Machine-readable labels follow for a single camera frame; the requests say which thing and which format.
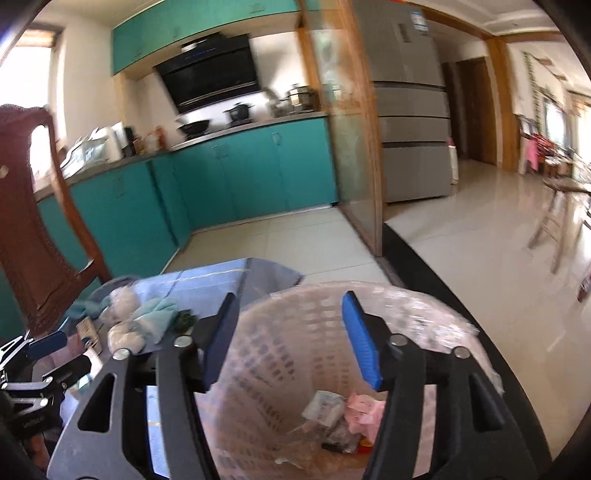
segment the teal kitchen cabinet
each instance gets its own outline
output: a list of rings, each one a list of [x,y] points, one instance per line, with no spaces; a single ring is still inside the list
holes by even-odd
[[[176,252],[146,162],[77,183],[72,196],[113,276],[157,275]]]
[[[296,0],[226,0],[216,12],[219,25],[299,10]]]
[[[225,137],[219,152],[240,219],[288,209],[275,146],[267,128]]]
[[[289,210],[338,200],[329,133],[324,118],[269,127]]]
[[[172,2],[174,41],[219,25],[217,10],[224,10],[219,0],[165,0]]]
[[[174,236],[177,247],[183,247],[191,237],[191,224],[187,215],[177,176],[174,172],[172,155],[156,157],[148,163],[154,176],[154,187],[166,222]]]
[[[191,230],[238,220],[215,141],[172,155]]]
[[[145,57],[175,41],[173,24],[175,12],[172,7],[171,0],[164,0],[135,17],[141,30],[140,57]]]
[[[141,50],[142,25],[136,15],[113,30],[113,73],[139,60]]]

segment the stainless steel pot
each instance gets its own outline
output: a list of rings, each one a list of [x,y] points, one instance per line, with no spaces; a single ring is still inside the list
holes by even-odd
[[[317,110],[318,94],[308,86],[294,85],[287,92],[287,100],[295,112]]]

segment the screw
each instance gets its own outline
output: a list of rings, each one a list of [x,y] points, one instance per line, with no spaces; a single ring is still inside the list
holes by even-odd
[[[189,335],[183,335],[178,337],[174,341],[174,346],[178,348],[186,348],[193,343],[193,339]]]
[[[408,343],[408,338],[401,333],[395,333],[390,337],[390,343],[396,346],[404,346]]]
[[[465,346],[459,346],[454,349],[453,354],[461,359],[466,359],[470,357],[470,350],[468,350]]]
[[[115,353],[113,353],[113,358],[115,360],[125,360],[129,357],[131,352],[127,348],[120,348]]]

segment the trash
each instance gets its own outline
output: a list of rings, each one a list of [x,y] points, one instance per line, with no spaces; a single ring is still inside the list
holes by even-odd
[[[351,433],[347,420],[341,417],[334,428],[329,431],[326,440],[322,443],[322,448],[329,452],[356,453],[360,439],[361,434]]]
[[[360,433],[372,444],[378,436],[379,424],[384,415],[386,402],[369,395],[352,394],[347,400],[345,420],[351,433]]]
[[[318,390],[301,416],[332,428],[345,413],[345,400],[336,393]]]

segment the refrigerator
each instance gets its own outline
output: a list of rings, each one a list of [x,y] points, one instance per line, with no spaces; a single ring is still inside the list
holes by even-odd
[[[449,195],[450,115],[427,20],[416,5],[352,4],[376,93],[386,202]]]

